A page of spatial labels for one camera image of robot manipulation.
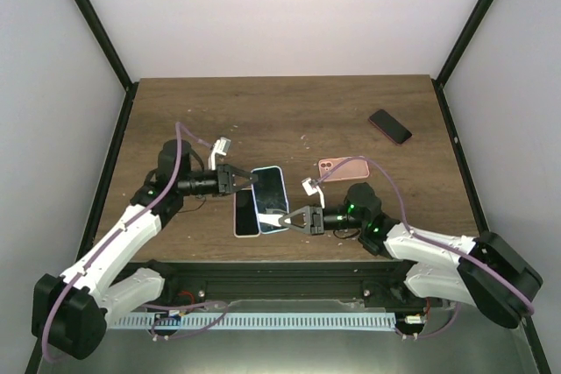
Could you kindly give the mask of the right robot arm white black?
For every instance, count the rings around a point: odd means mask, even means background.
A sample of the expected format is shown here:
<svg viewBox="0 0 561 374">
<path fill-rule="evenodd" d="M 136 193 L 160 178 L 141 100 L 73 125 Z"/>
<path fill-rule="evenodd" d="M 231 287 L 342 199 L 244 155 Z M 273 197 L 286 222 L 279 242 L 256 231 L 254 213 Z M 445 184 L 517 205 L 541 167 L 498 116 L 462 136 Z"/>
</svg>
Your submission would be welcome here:
<svg viewBox="0 0 561 374">
<path fill-rule="evenodd" d="M 448 236 L 416 229 L 382 209 L 367 183 L 349 187 L 342 204 L 305 206 L 282 215 L 278 224 L 310 236 L 357 229 L 359 242 L 374 256 L 411 264 L 389 285 L 392 301 L 402 307 L 418 298 L 438 298 L 476 307 L 504 328 L 516 328 L 534 312 L 543 285 L 538 272 L 501 236 Z"/>
</svg>

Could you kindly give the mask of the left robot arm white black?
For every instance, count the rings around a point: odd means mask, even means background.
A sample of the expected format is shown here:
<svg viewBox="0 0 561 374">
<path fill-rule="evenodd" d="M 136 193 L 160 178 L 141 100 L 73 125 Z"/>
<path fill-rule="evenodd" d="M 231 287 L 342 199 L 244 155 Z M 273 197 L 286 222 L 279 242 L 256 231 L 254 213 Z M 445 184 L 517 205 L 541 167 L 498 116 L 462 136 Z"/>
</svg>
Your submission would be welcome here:
<svg viewBox="0 0 561 374">
<path fill-rule="evenodd" d="M 226 196 L 249 187 L 258 175 L 228 164 L 218 164 L 229 139 L 218 139 L 209 164 L 195 171 L 199 156 L 189 142 L 167 141 L 158 164 L 132 196 L 119 221 L 87 254 L 61 275 L 43 275 L 35 284 L 32 334 L 41 342 L 43 357 L 52 361 L 51 347 L 76 359 L 91 355 L 108 326 L 131 310 L 154 301 L 172 306 L 178 284 L 152 269 L 141 268 L 116 282 L 131 258 L 159 234 L 181 210 L 187 196 Z"/>
</svg>

